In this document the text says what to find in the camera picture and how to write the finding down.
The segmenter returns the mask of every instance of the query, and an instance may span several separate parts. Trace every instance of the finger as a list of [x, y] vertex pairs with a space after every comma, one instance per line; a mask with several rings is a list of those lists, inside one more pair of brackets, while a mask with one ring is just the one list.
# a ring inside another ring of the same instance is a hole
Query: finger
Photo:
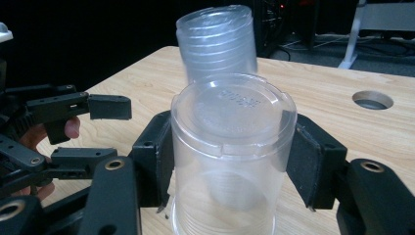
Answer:
[[37, 144], [46, 138], [47, 133], [43, 124], [37, 124], [31, 127], [21, 138], [21, 144], [31, 150], [36, 150]]
[[80, 120], [78, 117], [72, 117], [65, 125], [65, 135], [69, 138], [79, 137]]
[[54, 190], [55, 190], [55, 184], [50, 183], [46, 186], [38, 188], [37, 197], [39, 198], [40, 201], [42, 201], [45, 198], [47, 198], [49, 195], [51, 195]]
[[25, 187], [18, 192], [12, 194], [12, 196], [22, 196], [22, 195], [29, 195], [30, 194], [30, 187]]

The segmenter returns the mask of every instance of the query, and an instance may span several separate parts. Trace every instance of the plastic container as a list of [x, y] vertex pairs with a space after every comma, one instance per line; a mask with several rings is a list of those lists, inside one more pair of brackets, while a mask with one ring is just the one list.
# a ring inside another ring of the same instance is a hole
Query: plastic container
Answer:
[[256, 73], [251, 9], [242, 5], [207, 8], [176, 22], [188, 81], [220, 72]]
[[174, 233], [274, 234], [297, 122], [291, 97], [255, 75], [215, 74], [177, 95], [171, 114]]

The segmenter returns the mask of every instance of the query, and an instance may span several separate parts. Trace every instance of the stacked plastic cups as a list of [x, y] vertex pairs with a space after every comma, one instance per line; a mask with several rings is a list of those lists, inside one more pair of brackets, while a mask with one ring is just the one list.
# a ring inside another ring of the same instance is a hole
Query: stacked plastic cups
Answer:
[[180, 18], [176, 26], [189, 84], [217, 73], [256, 73], [253, 17], [249, 7], [203, 9]]

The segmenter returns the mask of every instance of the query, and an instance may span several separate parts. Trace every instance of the clear plastic cup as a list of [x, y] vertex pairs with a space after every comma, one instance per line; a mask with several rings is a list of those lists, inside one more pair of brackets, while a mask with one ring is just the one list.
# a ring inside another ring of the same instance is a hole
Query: clear plastic cup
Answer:
[[176, 36], [179, 40], [184, 41], [188, 44], [199, 45], [199, 44], [217, 44], [233, 40], [234, 38], [244, 37], [248, 33], [254, 31], [253, 20], [249, 23], [235, 29], [227, 31], [220, 31], [215, 34], [207, 34], [204, 36], [189, 35], [183, 32], [182, 29], [176, 30]]
[[214, 35], [235, 30], [252, 21], [251, 9], [243, 5], [206, 8], [190, 13], [176, 22], [184, 34], [193, 36]]
[[202, 9], [180, 18], [176, 26], [189, 82], [219, 72], [256, 73], [253, 17], [249, 7]]
[[183, 51], [189, 53], [201, 53], [201, 54], [217, 54], [230, 50], [239, 50], [243, 46], [254, 45], [254, 34], [247, 34], [246, 37], [234, 39], [232, 41], [217, 43], [217, 44], [201, 44], [201, 45], [189, 45], [179, 42]]
[[222, 73], [174, 97], [175, 234], [274, 234], [297, 121], [264, 78]]

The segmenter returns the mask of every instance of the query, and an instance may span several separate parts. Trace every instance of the light wood surface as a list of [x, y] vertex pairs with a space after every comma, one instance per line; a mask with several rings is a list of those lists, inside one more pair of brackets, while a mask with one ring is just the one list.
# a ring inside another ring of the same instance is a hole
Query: light wood surface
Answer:
[[[349, 161], [365, 158], [388, 165], [415, 192], [415, 78], [267, 59], [258, 59], [258, 75], [288, 92], [299, 114], [311, 118], [342, 142], [348, 148]], [[91, 94], [129, 97], [133, 119], [90, 120], [88, 115], [81, 116], [81, 137], [61, 146], [114, 147], [119, 155], [126, 156], [150, 119], [169, 110], [173, 96], [185, 84], [178, 48], [161, 48], [88, 90]], [[393, 99], [392, 107], [374, 111], [357, 106], [352, 96], [364, 90], [388, 95]], [[42, 142], [39, 150], [50, 155], [57, 147]], [[43, 205], [56, 202], [89, 183], [55, 180], [57, 189]], [[170, 187], [169, 192], [173, 196], [174, 188]], [[280, 234], [340, 233], [336, 208], [309, 211], [288, 176], [277, 211]], [[141, 209], [143, 234], [171, 234], [170, 219], [166, 219], [169, 213], [169, 207], [160, 213], [157, 209]]]

